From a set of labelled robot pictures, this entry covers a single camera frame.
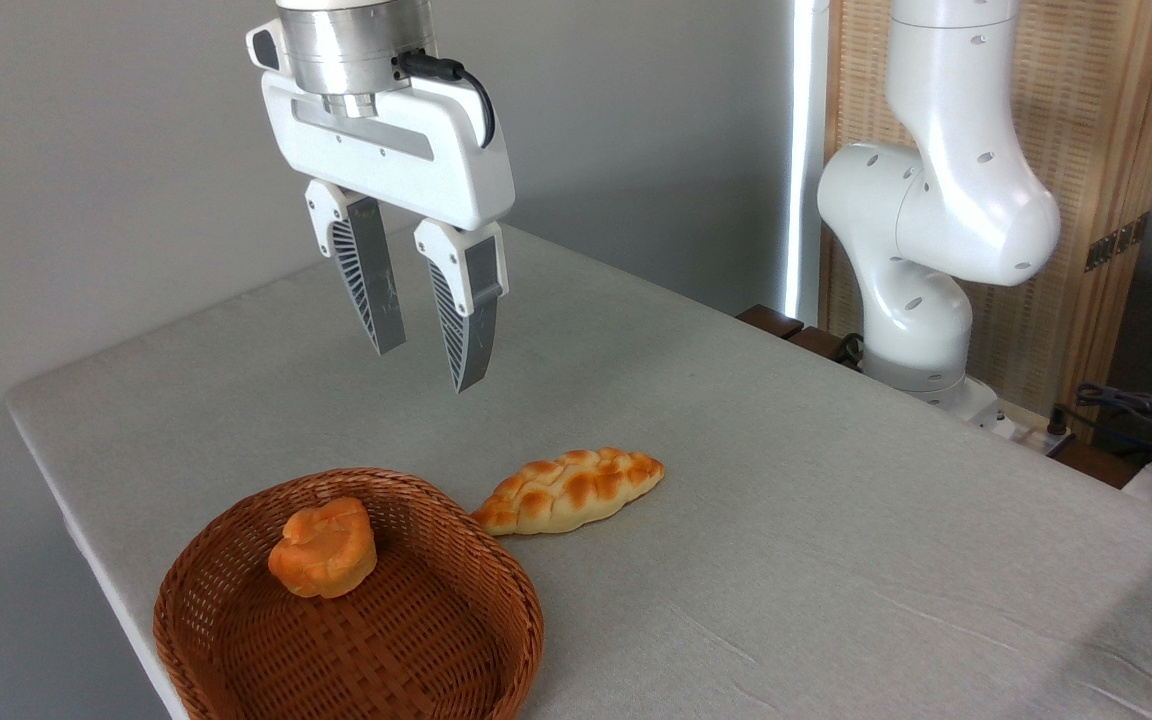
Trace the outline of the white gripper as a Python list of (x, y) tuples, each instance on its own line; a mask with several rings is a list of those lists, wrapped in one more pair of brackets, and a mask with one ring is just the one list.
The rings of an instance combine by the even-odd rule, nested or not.
[(416, 78), (376, 94), (374, 118), (338, 118), (294, 81), (279, 20), (251, 29), (247, 46), (262, 68), (276, 146), (291, 169), (312, 177), (305, 200), (317, 247), (338, 264), (372, 347), (382, 355), (404, 342), (382, 200), (434, 218), (420, 220), (414, 238), (429, 260), (453, 387), (461, 393), (480, 382), (492, 359), (498, 300), (508, 293), (495, 220), (511, 210), (516, 192), (502, 127), (483, 142), (479, 92)]

